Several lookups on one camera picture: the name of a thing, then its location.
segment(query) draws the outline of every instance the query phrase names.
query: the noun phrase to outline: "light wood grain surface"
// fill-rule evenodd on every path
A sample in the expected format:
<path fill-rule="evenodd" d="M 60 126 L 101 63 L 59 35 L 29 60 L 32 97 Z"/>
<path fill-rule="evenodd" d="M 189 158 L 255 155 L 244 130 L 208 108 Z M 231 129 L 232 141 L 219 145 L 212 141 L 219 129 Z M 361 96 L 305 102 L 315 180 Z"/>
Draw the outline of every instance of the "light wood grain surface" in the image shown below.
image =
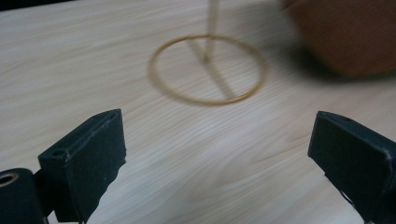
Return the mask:
<path fill-rule="evenodd" d="M 81 0 L 1 12 L 0 170 L 36 172 L 38 154 L 88 117 L 121 108 L 127 163 L 89 223 L 362 223 L 306 152 L 318 110 L 396 140 L 394 74 L 332 77 L 277 1 L 227 0 L 218 32 L 265 55 L 267 82 L 234 105 L 180 102 L 152 85 L 148 60 L 172 38 L 202 34 L 206 7 Z M 233 88 L 247 90 L 257 78 L 248 56 L 215 51 Z M 159 66 L 186 94 L 222 97 L 187 45 Z"/>

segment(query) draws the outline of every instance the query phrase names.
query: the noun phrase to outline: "black plastic part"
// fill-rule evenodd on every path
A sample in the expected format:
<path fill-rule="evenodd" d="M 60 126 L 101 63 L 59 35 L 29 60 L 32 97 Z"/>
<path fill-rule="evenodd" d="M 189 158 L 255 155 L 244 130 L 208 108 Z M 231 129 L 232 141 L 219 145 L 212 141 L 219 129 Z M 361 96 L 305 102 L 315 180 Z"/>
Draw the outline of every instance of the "black plastic part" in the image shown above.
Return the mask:
<path fill-rule="evenodd" d="M 396 143 L 352 119 L 320 111 L 308 156 L 364 221 L 396 223 Z"/>
<path fill-rule="evenodd" d="M 60 222 L 87 222 L 125 163 L 119 109 L 91 117 L 38 156 L 36 175 L 46 215 Z"/>
<path fill-rule="evenodd" d="M 18 168 L 0 173 L 0 223 L 47 223 L 30 170 Z"/>
<path fill-rule="evenodd" d="M 23 8 L 23 7 L 37 7 L 37 6 L 70 2 L 70 1 L 73 0 L 1 0 L 0 11 Z"/>

